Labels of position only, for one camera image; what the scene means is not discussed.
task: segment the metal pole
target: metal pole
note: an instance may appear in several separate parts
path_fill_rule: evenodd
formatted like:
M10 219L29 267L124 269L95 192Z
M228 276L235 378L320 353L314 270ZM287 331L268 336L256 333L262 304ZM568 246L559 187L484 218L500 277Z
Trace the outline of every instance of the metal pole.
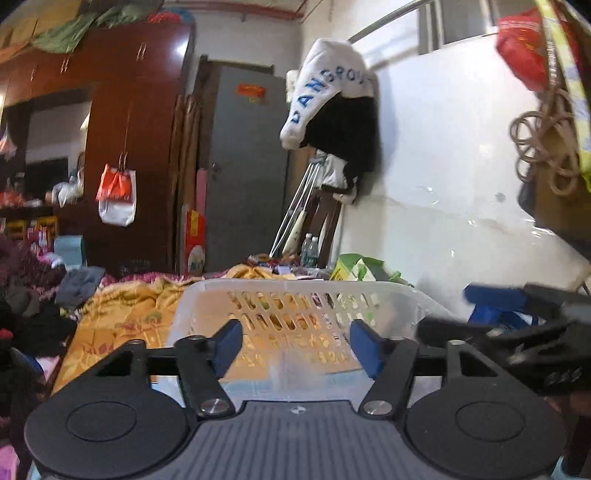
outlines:
M403 17L407 13L416 10L423 5L426 5L433 0L413 0L412 2L407 3L406 5L401 6L397 10L394 10L391 14L386 15L385 17L380 18L378 21L375 21L370 26L365 27L361 32L356 33L350 39L350 43L355 43L362 38L367 37L370 33L375 32L377 29L382 28L384 25L388 25L390 22L393 22L397 18Z

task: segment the gray door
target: gray door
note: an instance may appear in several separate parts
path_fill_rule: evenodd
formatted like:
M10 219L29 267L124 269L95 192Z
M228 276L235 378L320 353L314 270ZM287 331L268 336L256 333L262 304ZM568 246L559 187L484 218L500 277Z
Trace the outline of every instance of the gray door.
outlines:
M263 87L265 97L241 95ZM287 152L285 80L223 67L213 119L207 179L206 271L223 271L269 253L282 218Z

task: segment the round black disc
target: round black disc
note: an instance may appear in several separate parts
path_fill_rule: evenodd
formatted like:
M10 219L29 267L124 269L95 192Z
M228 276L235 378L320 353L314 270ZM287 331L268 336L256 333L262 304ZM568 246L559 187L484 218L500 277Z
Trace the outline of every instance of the round black disc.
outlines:
M405 431L437 468L476 480L546 472L566 441L560 416L544 400L499 378L454 379L408 410Z
M91 388L41 405L25 439L34 459L58 476L107 480L155 467L187 430L183 409L160 392Z

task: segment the window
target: window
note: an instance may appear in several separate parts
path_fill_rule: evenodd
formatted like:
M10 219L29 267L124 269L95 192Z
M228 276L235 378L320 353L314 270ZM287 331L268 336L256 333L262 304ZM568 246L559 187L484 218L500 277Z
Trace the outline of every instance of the window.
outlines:
M433 0L419 9L419 52L494 33L500 18L534 7L534 0Z

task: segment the yellow strap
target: yellow strap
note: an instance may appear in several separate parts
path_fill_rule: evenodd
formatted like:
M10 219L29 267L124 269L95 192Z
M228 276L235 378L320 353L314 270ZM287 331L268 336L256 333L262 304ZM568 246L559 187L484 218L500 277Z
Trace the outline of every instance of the yellow strap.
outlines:
M564 73L566 88L572 101L574 113L574 127L579 142L579 164L581 175L587 184L587 190L591 192L591 125L589 124L589 104L585 96L585 89L581 82L579 70L574 61L573 52L566 38L562 24L558 19L554 7L548 0L535 0L552 32L552 39L556 45L558 61Z

